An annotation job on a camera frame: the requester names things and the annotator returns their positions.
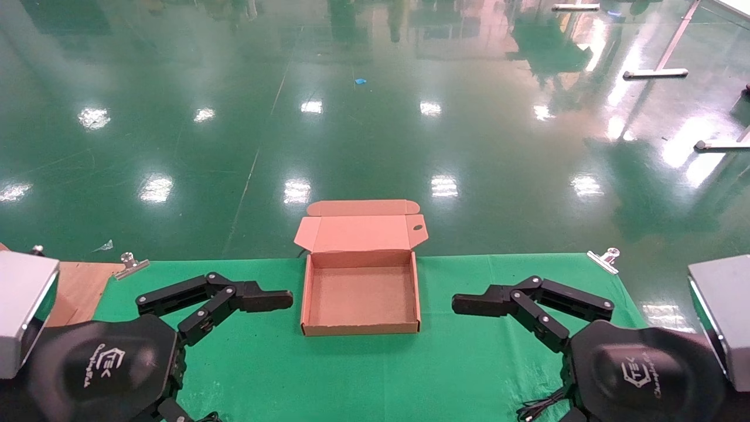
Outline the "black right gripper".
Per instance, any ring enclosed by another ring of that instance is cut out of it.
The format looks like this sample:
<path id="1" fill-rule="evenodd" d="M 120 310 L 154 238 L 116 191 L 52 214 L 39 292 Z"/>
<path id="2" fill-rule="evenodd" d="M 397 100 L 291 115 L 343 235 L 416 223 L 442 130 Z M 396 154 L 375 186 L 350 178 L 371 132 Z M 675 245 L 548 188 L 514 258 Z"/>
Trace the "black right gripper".
<path id="1" fill-rule="evenodd" d="M 710 421 L 728 380 L 704 338 L 595 321 L 570 341 L 571 405 L 559 422 Z"/>

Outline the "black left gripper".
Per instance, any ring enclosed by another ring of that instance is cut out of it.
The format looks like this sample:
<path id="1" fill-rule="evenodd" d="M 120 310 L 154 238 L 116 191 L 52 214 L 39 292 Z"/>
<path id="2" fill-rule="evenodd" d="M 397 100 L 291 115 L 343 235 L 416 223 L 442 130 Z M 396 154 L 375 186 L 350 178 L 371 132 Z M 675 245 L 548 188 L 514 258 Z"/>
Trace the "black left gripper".
<path id="1" fill-rule="evenodd" d="M 194 421 L 176 331 L 144 315 L 52 328 L 26 361 L 27 421 Z"/>

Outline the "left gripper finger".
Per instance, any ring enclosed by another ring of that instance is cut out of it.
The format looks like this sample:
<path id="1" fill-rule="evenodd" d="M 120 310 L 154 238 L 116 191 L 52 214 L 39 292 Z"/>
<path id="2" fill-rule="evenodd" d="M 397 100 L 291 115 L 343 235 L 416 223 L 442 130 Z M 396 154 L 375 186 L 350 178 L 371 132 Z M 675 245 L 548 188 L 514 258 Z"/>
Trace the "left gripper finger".
<path id="1" fill-rule="evenodd" d="M 289 309 L 293 295 L 288 290 L 264 291 L 257 281 L 232 281 L 212 272 L 141 294 L 136 304 L 140 315 L 156 317 L 198 305 L 177 328 L 180 346 L 193 346 L 234 312 Z"/>

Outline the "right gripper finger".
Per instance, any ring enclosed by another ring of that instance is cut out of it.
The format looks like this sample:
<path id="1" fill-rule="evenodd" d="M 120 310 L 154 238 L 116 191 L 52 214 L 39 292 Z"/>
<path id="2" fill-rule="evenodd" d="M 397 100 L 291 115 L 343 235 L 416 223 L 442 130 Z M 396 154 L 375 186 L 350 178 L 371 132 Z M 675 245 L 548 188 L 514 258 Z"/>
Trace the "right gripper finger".
<path id="1" fill-rule="evenodd" d="M 452 309 L 459 315 L 512 316 L 554 353 L 570 342 L 570 331 L 545 308 L 583 321 L 610 321 L 614 303 L 603 297 L 533 275 L 517 285 L 490 285 L 484 294 L 455 294 Z"/>

